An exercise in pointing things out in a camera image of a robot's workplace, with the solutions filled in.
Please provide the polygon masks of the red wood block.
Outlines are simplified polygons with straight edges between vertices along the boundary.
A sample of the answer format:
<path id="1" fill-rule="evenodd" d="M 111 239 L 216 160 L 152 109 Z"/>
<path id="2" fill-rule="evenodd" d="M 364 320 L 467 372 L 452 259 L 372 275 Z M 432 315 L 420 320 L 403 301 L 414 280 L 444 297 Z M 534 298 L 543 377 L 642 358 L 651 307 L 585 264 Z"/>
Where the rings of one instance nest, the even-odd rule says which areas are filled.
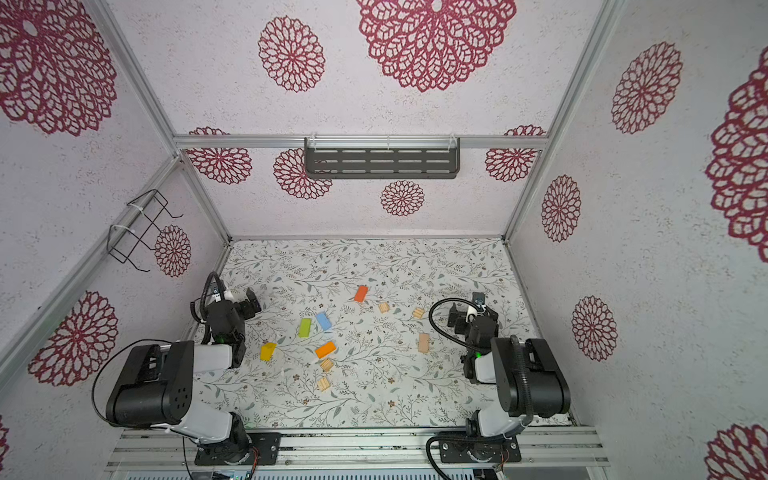
<path id="1" fill-rule="evenodd" d="M 369 288 L 367 286 L 360 286 L 354 296 L 354 301 L 358 303 L 363 303 L 365 301 L 368 291 L 369 291 Z"/>

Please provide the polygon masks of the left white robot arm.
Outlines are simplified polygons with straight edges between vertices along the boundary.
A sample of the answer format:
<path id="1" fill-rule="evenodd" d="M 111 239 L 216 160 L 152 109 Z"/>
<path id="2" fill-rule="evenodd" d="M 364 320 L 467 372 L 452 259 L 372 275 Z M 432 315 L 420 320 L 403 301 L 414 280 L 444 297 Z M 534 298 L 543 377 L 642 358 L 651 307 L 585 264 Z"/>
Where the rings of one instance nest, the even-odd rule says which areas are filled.
<path id="1" fill-rule="evenodd" d="M 131 429 L 160 429 L 197 445 L 198 465 L 238 465 L 257 458 L 242 417 L 218 410 L 193 393 L 194 376 L 237 369 L 246 351 L 245 322 L 261 311 L 251 288 L 237 301 L 230 291 L 201 307 L 210 338 L 167 346 L 152 343 L 129 352 L 105 406 L 106 420 Z"/>

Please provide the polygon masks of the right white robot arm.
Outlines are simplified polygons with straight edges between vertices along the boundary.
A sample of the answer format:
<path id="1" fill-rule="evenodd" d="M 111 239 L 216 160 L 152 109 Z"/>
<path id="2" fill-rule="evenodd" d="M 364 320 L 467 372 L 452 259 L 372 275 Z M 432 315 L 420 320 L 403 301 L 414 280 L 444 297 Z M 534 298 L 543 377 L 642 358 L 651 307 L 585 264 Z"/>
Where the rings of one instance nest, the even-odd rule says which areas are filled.
<path id="1" fill-rule="evenodd" d="M 498 315 L 478 304 L 465 310 L 453 304 L 447 326 L 463 338 L 464 377 L 475 385 L 494 386 L 498 401 L 475 411 L 458 441 L 439 442 L 441 461 L 519 462 L 517 436 L 534 418 L 564 415 L 571 404 L 569 387 L 547 341 L 502 337 Z"/>

